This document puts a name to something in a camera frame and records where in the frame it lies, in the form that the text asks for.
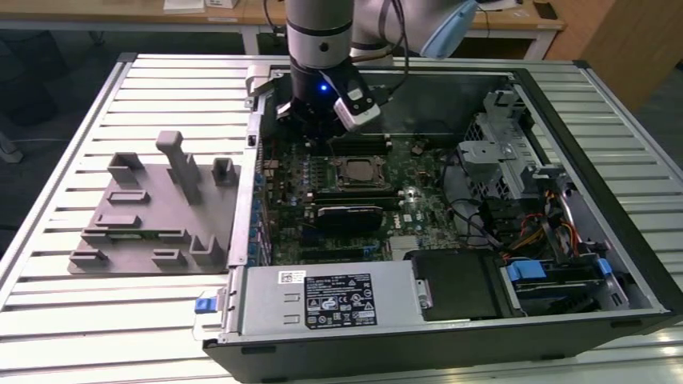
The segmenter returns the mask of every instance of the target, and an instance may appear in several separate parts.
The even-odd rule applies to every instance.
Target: table leg
[[[546,57],[547,50],[551,47],[553,40],[558,34],[557,30],[539,30],[537,39],[530,45],[530,49],[526,52],[525,60],[543,60]]]
[[[243,26],[243,43],[245,43],[245,53],[249,55],[259,54],[259,40],[257,37],[259,36],[259,27],[258,26]]]

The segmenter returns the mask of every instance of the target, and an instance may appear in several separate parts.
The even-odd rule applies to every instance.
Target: motherboard
[[[379,150],[335,144],[322,154],[277,140],[265,148],[271,265],[386,261],[458,248],[441,188],[449,150],[414,135],[386,137]]]

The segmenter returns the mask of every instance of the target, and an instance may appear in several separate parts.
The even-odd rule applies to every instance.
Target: desk
[[[277,24],[286,23],[283,2],[271,0]],[[242,0],[234,9],[209,8],[203,14],[165,14],[163,0],[2,0],[0,28],[19,30],[111,30],[141,32],[238,32],[247,54],[259,54],[257,35],[270,33],[261,0]],[[539,17],[530,0],[513,10],[479,12],[470,38],[533,40],[527,59],[543,59],[561,20]]]
[[[266,16],[262,0],[246,0],[243,23],[265,25]],[[286,4],[270,0],[270,16],[274,24],[286,24]],[[478,12],[473,27],[467,32],[469,38],[519,38],[533,40],[526,52],[526,60],[543,60],[555,35],[565,29],[565,21],[542,18],[531,0],[525,0],[522,6],[498,12]]]
[[[0,28],[125,32],[234,32],[245,51],[259,54],[258,26],[246,25],[247,0],[234,9],[206,8],[202,14],[166,14],[163,0],[2,0]]]

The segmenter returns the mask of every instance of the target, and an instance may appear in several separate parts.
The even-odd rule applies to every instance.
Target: white table
[[[174,129],[183,132],[185,151],[195,154],[198,163],[211,164],[227,154],[235,147],[231,141],[245,138],[245,78],[258,62],[287,64],[281,57],[199,55],[141,55],[117,64],[0,261],[3,384],[235,382],[205,356],[191,333],[195,298],[222,287],[226,275],[85,278],[71,276],[67,265],[110,182],[113,153],[137,151],[145,162],[166,162],[155,138],[162,129]],[[571,62],[417,59],[414,64],[530,70],[683,285],[683,175],[591,71]],[[543,137],[539,143],[550,159],[557,158]],[[241,162],[241,153],[231,151],[230,156]],[[214,318],[210,326],[219,321]],[[615,340],[577,358],[325,382],[681,382],[682,358],[683,332],[673,327]]]

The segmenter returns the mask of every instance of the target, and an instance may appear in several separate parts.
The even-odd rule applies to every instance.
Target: gray plastic part
[[[73,263],[82,268],[107,265],[107,256],[99,250],[77,250],[71,256]]]
[[[187,266],[189,261],[179,249],[154,250],[153,261],[161,268]]]
[[[225,271],[241,167],[230,158],[198,166],[191,156],[178,151],[178,137],[183,139],[163,133],[158,144],[173,164],[185,160],[177,164],[181,171],[174,168],[170,173],[167,165],[143,165],[137,154],[114,156],[109,168],[114,180],[73,252],[73,274]],[[181,180],[197,189],[193,205]]]
[[[181,143],[183,135],[175,130],[163,130],[158,136],[158,149],[167,155],[171,171],[174,172],[174,181],[181,184],[185,198],[189,204],[199,204],[202,201],[201,190],[197,182],[201,177],[199,169],[193,159],[193,155],[186,156]]]

